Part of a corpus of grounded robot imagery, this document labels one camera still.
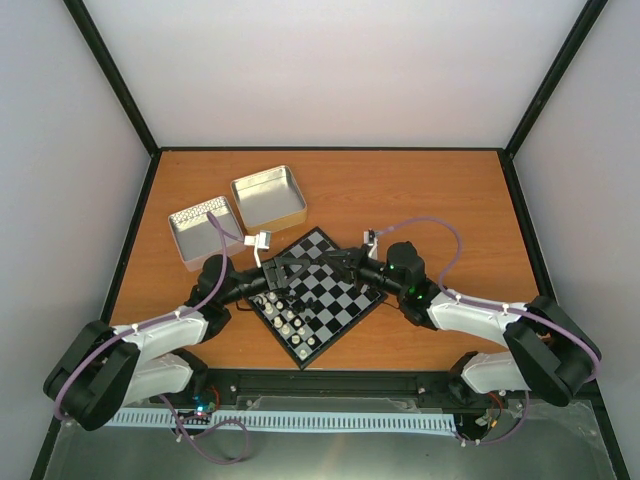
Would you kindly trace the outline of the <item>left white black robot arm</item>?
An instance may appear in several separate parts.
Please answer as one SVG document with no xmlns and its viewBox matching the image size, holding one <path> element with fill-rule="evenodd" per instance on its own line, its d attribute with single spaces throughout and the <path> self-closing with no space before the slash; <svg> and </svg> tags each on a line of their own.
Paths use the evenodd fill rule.
<svg viewBox="0 0 640 480">
<path fill-rule="evenodd" d="M 205 365 L 187 346 L 217 336 L 231 319 L 229 305 L 267 292 L 288 292 L 307 259 L 274 257 L 238 272 L 222 255 L 207 259 L 188 300 L 173 311 L 131 325 L 86 324 L 66 349 L 43 391 L 58 420 L 70 418 L 87 431 L 110 421 L 128 404 L 176 393 L 186 402 L 208 390 Z"/>
</svg>

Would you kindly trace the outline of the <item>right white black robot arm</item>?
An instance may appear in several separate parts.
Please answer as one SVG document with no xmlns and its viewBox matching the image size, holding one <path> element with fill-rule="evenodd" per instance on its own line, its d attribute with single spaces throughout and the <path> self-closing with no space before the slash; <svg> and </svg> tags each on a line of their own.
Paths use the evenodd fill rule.
<svg viewBox="0 0 640 480">
<path fill-rule="evenodd" d="M 366 245 L 331 251 L 322 259 L 343 281 L 395 296 L 415 326 L 461 332 L 504 347 L 502 353 L 473 353 L 456 364 L 455 375 L 477 394 L 531 392 L 563 407 L 597 375 L 601 352 L 551 298 L 500 303 L 463 296 L 427 277 L 410 242 L 391 245 L 385 261 L 370 257 Z"/>
</svg>

